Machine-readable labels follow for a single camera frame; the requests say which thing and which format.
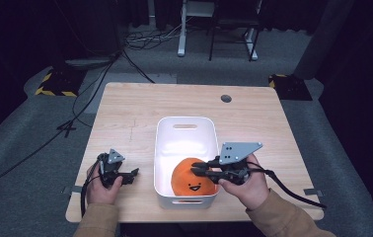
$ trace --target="orange ball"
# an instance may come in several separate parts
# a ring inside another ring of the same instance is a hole
[[[190,170],[195,162],[203,161],[188,157],[175,167],[171,185],[176,196],[212,196],[216,193],[216,186],[210,179],[198,177]]]

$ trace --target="gray metal bracket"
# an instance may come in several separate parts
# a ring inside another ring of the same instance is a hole
[[[120,161],[123,161],[123,160],[125,160],[125,158],[121,154],[119,154],[114,149],[110,150],[109,164],[113,164],[113,163],[120,162]]]
[[[219,163],[227,165],[239,162],[261,148],[261,142],[224,142]]]

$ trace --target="sleeve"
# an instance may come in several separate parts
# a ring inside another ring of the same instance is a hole
[[[335,236],[319,229],[306,211],[273,190],[261,206],[246,213],[265,236]]]
[[[111,204],[88,205],[74,237],[114,237],[118,222],[118,209]]]

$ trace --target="wooden table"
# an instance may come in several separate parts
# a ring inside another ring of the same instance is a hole
[[[232,98],[230,103],[222,95]],[[257,155],[295,194],[312,189],[306,166],[275,91],[269,87],[198,86],[109,83],[106,86],[76,180],[82,186],[87,169],[100,153],[116,149],[125,156],[120,172],[140,168],[132,185],[117,197],[119,222],[247,221],[243,205],[223,189],[207,209],[164,209],[154,189],[153,162],[156,129],[164,117],[206,117],[214,122],[219,147],[223,142],[263,143]],[[301,206],[315,220],[323,211],[296,200],[269,177],[268,185],[283,198]],[[80,194],[73,193],[66,211],[71,222],[81,220]]]

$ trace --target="chair leg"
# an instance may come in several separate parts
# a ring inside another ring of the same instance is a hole
[[[258,36],[260,35],[260,29],[257,29],[257,35],[254,39],[254,45],[252,45],[251,54],[249,55],[249,61],[252,61],[252,55],[254,54],[255,47],[257,46]]]
[[[210,56],[208,57],[209,61],[211,61],[211,58],[212,58],[212,50],[214,46],[214,35],[215,35],[215,27],[212,28]]]

